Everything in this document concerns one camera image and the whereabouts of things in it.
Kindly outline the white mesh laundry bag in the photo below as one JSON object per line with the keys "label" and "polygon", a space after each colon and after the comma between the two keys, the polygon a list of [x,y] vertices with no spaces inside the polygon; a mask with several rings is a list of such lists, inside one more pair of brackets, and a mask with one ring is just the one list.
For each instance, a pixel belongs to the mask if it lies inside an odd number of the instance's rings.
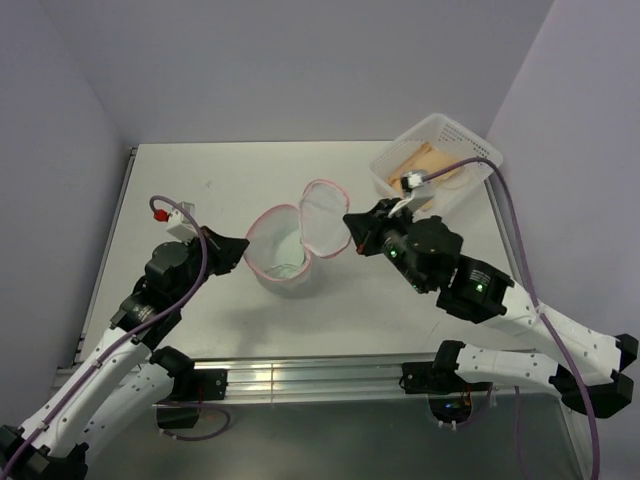
{"label": "white mesh laundry bag", "polygon": [[315,179],[297,204],[266,210],[246,234],[244,260],[258,283],[284,298],[314,295],[319,289],[317,263],[341,254],[351,242],[343,222],[349,209],[344,188]]}

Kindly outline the mint green bra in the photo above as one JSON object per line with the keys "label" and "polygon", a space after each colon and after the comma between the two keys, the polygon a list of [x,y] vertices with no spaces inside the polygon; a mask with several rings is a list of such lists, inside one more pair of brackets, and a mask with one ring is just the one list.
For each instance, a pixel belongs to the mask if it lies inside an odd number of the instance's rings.
{"label": "mint green bra", "polygon": [[285,280],[297,276],[306,262],[300,229],[279,229],[265,238],[261,270],[269,277]]}

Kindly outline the beige bra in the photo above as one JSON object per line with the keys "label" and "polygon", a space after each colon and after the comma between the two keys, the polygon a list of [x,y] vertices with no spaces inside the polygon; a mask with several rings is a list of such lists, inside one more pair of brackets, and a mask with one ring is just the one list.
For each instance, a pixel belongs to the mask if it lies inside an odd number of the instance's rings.
{"label": "beige bra", "polygon": [[[450,167],[458,162],[459,158],[446,153],[430,143],[422,144],[406,161],[397,167],[387,178],[387,183],[396,191],[400,192],[399,177],[402,173],[410,170],[425,170],[428,174]],[[437,187],[446,190],[457,190],[466,186],[471,180],[470,174],[465,167],[459,167],[436,178],[434,183]]]}

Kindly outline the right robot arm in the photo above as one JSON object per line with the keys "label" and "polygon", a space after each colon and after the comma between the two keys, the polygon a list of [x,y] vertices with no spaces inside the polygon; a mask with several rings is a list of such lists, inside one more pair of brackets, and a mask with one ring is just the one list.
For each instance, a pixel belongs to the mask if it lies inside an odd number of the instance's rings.
{"label": "right robot arm", "polygon": [[414,219],[381,200],[372,210],[343,217],[363,256],[382,254],[419,294],[434,292],[448,315],[510,335],[526,353],[490,350],[445,340],[430,362],[402,366],[408,394],[479,391],[493,384],[549,393],[573,411],[610,418],[628,406],[634,382],[625,369],[638,356],[628,334],[589,329],[543,303],[494,266],[462,254],[463,238],[438,216]]}

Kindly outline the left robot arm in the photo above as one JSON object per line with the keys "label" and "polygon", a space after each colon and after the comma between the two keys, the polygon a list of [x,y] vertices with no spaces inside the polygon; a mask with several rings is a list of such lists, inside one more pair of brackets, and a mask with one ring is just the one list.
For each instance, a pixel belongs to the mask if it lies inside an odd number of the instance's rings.
{"label": "left robot arm", "polygon": [[249,245],[203,227],[157,246],[90,356],[20,426],[2,426],[2,478],[83,479],[90,456],[146,408],[204,397],[194,361],[161,343],[199,287],[232,272]]}

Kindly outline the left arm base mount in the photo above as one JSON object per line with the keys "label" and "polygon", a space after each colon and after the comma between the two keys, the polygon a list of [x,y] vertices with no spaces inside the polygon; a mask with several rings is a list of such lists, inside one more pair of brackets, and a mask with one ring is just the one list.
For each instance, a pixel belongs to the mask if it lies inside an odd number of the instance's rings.
{"label": "left arm base mount", "polygon": [[[228,372],[225,369],[193,369],[174,378],[171,394],[156,407],[156,423],[160,434],[173,440],[197,442],[215,438],[231,424],[231,414],[211,401],[225,397]],[[224,417],[216,431],[199,436],[179,434],[178,430],[191,429],[206,413],[215,412],[214,419]]]}

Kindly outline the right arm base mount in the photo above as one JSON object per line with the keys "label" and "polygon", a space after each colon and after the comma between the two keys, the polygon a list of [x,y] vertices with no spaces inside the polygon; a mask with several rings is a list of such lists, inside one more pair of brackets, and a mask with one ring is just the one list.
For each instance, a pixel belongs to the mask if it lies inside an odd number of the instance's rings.
{"label": "right arm base mount", "polygon": [[407,395],[426,395],[440,428],[455,428],[471,418],[472,388],[456,374],[435,370],[432,362],[406,362],[401,371],[400,389]]}

